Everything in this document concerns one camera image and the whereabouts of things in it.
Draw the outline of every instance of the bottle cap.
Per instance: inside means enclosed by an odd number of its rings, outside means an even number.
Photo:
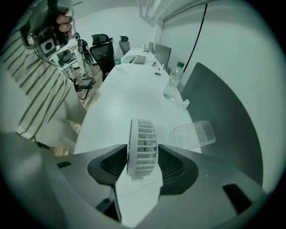
[[[177,64],[177,66],[178,66],[178,67],[181,67],[181,68],[184,67],[184,65],[185,65],[185,64],[182,63],[182,62],[180,62],[180,61],[179,61],[178,64]]]

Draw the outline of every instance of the cable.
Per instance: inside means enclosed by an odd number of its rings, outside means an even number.
[[[193,51],[195,50],[195,47],[196,47],[197,42],[198,42],[198,37],[200,36],[201,30],[202,30],[202,25],[203,25],[203,23],[204,23],[205,15],[206,15],[206,8],[207,8],[207,4],[206,4],[206,6],[205,6],[205,12],[204,12],[204,16],[202,17],[201,27],[200,27],[200,30],[199,30],[199,32],[198,32],[197,40],[196,40],[196,42],[195,42],[195,45],[193,46]],[[185,70],[186,70],[187,67],[188,67],[189,61],[190,61],[190,59],[191,59],[191,57],[192,57],[192,55],[193,55],[193,51],[192,51],[192,53],[191,53],[191,56],[189,57],[189,60],[188,60],[188,63],[186,64],[186,67],[185,67],[185,69],[184,69],[184,72],[185,72]]]
[[[31,137],[31,138],[30,138],[30,140],[31,140],[31,141],[33,141],[33,140],[34,140],[34,142],[37,142],[37,140],[36,140],[36,137],[35,137],[35,136]]]
[[[81,97],[79,97],[79,96],[77,96],[78,98],[80,98],[81,100],[85,100],[86,99],[86,97],[87,97],[87,95],[88,95],[88,93],[89,93],[89,90],[90,90],[91,88],[89,88],[88,89],[88,91],[86,92],[86,94],[85,94],[85,97],[84,98],[81,98]]]
[[[156,183],[157,181],[158,181],[158,180],[155,180],[154,182],[152,182],[152,183],[150,183],[150,184],[144,185],[143,187],[138,188],[138,189],[136,189],[136,190],[134,190],[134,191],[132,191],[132,192],[125,193],[125,194],[122,194],[122,195],[118,195],[117,197],[119,197],[119,196],[124,196],[124,195],[131,195],[131,194],[133,194],[133,193],[136,193],[136,192],[140,191],[141,189],[143,189],[143,188],[145,188],[145,187],[147,187],[147,186],[150,186],[150,185]]]
[[[43,59],[42,57],[39,56],[39,52],[38,52],[37,49],[36,49],[36,51],[35,51],[35,48],[34,48],[34,53],[36,54],[36,56],[37,56],[38,58],[40,58],[40,59]],[[54,66],[54,67],[59,67],[59,68],[62,68],[63,70],[65,70],[66,73],[67,73],[67,75],[68,75],[68,78],[67,78],[67,79],[72,80],[66,69],[64,69],[63,67],[58,66],[58,65],[56,65],[56,64],[52,64],[52,63],[50,63],[48,60],[47,60],[46,62],[47,62],[48,64]]]
[[[153,64],[151,64],[152,67],[157,67],[160,71],[160,68],[157,65],[157,61],[145,61],[145,62],[152,62]]]

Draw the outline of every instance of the office chair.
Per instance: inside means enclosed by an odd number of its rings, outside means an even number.
[[[172,49],[167,46],[156,44],[155,50],[152,53],[155,55],[156,59],[160,62],[160,64],[164,64],[164,68],[167,69],[171,51]]]
[[[92,35],[92,38],[93,46],[89,49],[89,52],[101,68],[103,73],[102,81],[104,81],[114,68],[113,39],[109,39],[106,34],[95,34]]]
[[[130,44],[128,41],[128,37],[126,36],[120,36],[121,41],[119,42],[119,46],[122,50],[123,55],[125,55],[130,50]]]

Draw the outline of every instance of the small fan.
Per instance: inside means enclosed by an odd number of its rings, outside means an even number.
[[[131,180],[143,180],[156,164],[158,144],[151,121],[132,119],[129,136],[127,174]]]

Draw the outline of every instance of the laptop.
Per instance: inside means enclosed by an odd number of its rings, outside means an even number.
[[[134,60],[135,64],[145,64],[145,56],[138,55],[136,59]]]

